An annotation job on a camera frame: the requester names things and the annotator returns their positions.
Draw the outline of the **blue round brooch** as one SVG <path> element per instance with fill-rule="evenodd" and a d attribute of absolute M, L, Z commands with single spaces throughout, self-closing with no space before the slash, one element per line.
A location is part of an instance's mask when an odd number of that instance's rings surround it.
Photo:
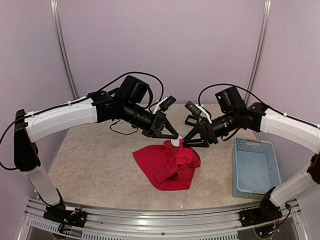
<path fill-rule="evenodd" d="M 183 136 L 179 134 L 176 139 L 171 139 L 170 143 L 172 144 L 173 147 L 178 148 L 180 146 L 180 140 L 182 139 L 183 139 Z"/>

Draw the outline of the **red t-shirt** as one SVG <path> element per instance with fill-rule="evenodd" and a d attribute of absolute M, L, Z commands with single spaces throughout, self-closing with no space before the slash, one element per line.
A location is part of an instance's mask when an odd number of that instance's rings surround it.
<path fill-rule="evenodd" d="M 149 145 L 132 153 L 134 160 L 150 183 L 160 191 L 189 190 L 197 168 L 199 154 L 190 147 L 174 147 L 170 139 L 163 144 Z"/>

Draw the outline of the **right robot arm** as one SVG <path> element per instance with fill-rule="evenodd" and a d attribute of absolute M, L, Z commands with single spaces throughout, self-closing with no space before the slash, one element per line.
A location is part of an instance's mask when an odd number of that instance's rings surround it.
<path fill-rule="evenodd" d="M 215 119 L 211 119 L 209 115 L 202 118 L 201 114 L 206 114 L 207 111 L 191 101 L 188 101 L 185 107 L 197 119 L 197 123 L 183 139 L 185 147 L 208 148 L 211 144 L 217 144 L 219 137 L 225 137 L 233 130 L 249 129 L 289 140 L 314 154 L 309 165 L 266 194 L 265 203 L 255 212 L 260 222 L 268 221 L 275 214 L 275 208 L 320 183 L 320 128 L 318 126 L 281 113 L 259 102 L 250 106 L 246 106 L 244 101 L 235 104 L 221 103 L 220 108 L 224 114 Z"/>

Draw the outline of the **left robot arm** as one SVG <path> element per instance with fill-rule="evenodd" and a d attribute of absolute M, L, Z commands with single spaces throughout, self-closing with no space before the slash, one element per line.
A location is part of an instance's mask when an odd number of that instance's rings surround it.
<path fill-rule="evenodd" d="M 173 96 L 161 99 L 149 112 L 118 90 L 90 93 L 75 101 L 48 109 L 16 112 L 15 120 L 4 130 L 13 130 L 13 167 L 1 164 L 6 171 L 24 173 L 41 200 L 50 206 L 50 214 L 63 223 L 70 218 L 63 199 L 43 167 L 37 143 L 51 135 L 65 132 L 82 125 L 99 124 L 107 121 L 125 121 L 134 129 L 141 130 L 147 138 L 179 139 L 165 111 L 175 103 Z"/>

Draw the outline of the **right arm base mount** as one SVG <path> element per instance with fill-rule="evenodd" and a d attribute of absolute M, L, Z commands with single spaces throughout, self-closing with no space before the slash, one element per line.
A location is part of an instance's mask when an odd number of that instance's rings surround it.
<path fill-rule="evenodd" d="M 254 225 L 259 225 L 273 220 L 279 220 L 283 217 L 283 214 L 280 209 L 269 212 L 268 210 L 264 211 L 260 207 L 256 208 L 244 208 L 239 213 L 239 218 L 242 227 L 249 227 Z"/>

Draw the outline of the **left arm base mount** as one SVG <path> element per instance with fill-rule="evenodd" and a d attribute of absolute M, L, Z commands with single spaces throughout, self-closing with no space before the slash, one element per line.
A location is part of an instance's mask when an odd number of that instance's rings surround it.
<path fill-rule="evenodd" d="M 43 218 L 56 223 L 84 228 L 88 213 L 81 206 L 66 206 L 59 203 L 45 208 Z"/>

